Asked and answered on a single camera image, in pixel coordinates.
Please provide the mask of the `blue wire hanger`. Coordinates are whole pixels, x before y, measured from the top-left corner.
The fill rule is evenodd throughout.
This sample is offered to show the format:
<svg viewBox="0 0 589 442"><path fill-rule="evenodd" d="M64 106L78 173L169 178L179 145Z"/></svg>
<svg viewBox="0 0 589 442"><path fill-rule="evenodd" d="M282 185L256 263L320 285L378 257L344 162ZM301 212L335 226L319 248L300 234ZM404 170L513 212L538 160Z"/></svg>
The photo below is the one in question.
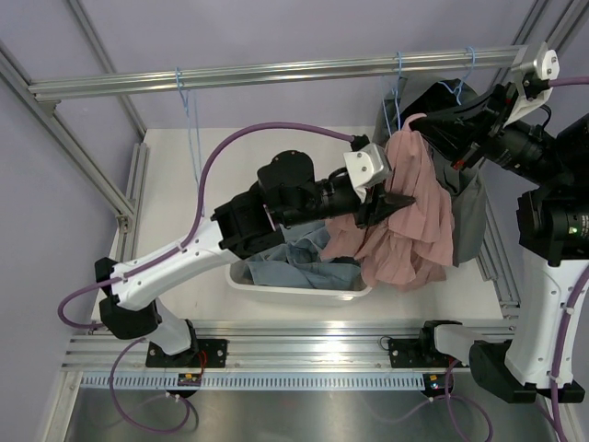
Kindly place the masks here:
<svg viewBox="0 0 589 442"><path fill-rule="evenodd" d="M402 121L400 116L400 106L399 106L399 83L402 78L402 70L403 70L403 53L397 52L396 54L397 59L397 73L396 79L394 84L389 88L388 92L382 92L382 111L383 116L385 119L385 125L387 128L388 136L393 134L393 129L396 128L398 131L402 128ZM394 111L393 117L389 115L388 105L387 105L387 98L390 98L393 103Z"/></svg>
<svg viewBox="0 0 589 442"><path fill-rule="evenodd" d="M444 87L456 100L456 104L458 106L462 105L461 94L463 91L463 87L467 82L468 78L470 77L471 73L474 71L476 65L476 51L472 46L468 46L466 51L470 54L470 66L467 72L458 80L458 83L451 87L446 81L438 81L437 84Z"/></svg>
<svg viewBox="0 0 589 442"><path fill-rule="evenodd" d="M179 67L175 68L176 88L179 93L187 123L187 139L191 157L193 178L197 187L200 186L204 160L202 156L202 141L197 93L187 86L187 80Z"/></svg>

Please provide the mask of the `pink ruffled skirt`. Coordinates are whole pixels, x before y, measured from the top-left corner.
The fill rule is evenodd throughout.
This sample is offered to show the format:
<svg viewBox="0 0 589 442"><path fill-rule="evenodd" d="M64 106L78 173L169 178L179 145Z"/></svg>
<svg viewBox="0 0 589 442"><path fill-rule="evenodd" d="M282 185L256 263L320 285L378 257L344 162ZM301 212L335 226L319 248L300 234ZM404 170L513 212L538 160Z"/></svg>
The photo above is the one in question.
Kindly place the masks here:
<svg viewBox="0 0 589 442"><path fill-rule="evenodd" d="M383 283L400 291L416 290L444 281L445 268L453 264L451 197L438 183L429 145L410 128L423 117L411 115L386 145L394 175L385 188L412 196L415 203L366 230L355 225L352 215L326 222L329 242L321 259L355 259L361 264L363 281L371 287Z"/></svg>

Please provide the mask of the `grey pleated skirt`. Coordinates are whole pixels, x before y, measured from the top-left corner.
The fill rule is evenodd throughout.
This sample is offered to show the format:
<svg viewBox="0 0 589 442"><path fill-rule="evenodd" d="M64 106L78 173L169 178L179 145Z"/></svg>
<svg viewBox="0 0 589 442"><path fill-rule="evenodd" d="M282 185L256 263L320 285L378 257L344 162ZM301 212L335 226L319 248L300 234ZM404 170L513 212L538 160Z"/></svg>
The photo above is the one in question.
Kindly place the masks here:
<svg viewBox="0 0 589 442"><path fill-rule="evenodd" d="M433 75L407 76L399 81L399 111L403 118L456 105L456 99ZM435 174L449 192L455 220L453 265L475 259L484 240L487 193L478 168L455 170L449 160L431 151Z"/></svg>

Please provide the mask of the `blue denim skirt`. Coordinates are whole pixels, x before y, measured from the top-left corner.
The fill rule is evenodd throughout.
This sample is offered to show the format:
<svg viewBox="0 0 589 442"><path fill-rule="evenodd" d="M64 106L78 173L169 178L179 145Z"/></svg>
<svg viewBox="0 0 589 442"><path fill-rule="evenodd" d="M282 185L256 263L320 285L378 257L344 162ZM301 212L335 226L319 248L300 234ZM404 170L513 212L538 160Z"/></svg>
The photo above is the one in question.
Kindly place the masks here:
<svg viewBox="0 0 589 442"><path fill-rule="evenodd" d="M254 285L351 290L360 264L350 257L322 259L330 235L322 222L283 228L284 243L245 261L243 274Z"/></svg>

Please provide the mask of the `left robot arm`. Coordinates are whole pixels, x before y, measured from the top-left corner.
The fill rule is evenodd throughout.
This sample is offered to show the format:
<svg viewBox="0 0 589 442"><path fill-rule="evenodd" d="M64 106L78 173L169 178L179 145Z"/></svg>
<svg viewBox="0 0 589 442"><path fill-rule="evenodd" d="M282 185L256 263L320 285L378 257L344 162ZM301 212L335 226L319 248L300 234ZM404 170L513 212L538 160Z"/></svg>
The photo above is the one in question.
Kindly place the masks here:
<svg viewBox="0 0 589 442"><path fill-rule="evenodd" d="M286 227L352 215L358 227L367 228L414 204L414 197L386 190L393 171L382 148L370 144L355 155L358 163L316 180L310 156L283 151L258 170L246 192L217 207L185 238L132 262L97 261L96 277L106 294L99 303L103 325L120 340L145 338L176 365L191 365L199 354L194 327L159 305L161 295L283 244Z"/></svg>

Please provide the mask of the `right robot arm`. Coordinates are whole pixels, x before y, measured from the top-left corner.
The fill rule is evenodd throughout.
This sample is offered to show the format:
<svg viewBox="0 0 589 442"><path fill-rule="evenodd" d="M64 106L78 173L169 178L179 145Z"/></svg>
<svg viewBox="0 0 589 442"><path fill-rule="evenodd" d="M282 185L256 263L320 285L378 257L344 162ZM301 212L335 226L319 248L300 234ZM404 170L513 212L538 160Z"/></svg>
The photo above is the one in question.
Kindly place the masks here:
<svg viewBox="0 0 589 442"><path fill-rule="evenodd" d="M408 107L417 115L412 128L454 169L484 159L534 184L517 200L527 298L516 333L505 343L475 341L468 351L477 384L508 403L537 396L580 403L585 396L571 356L588 281L588 121L551 135L516 113L518 104L541 101L559 86L535 79L456 99L437 82Z"/></svg>

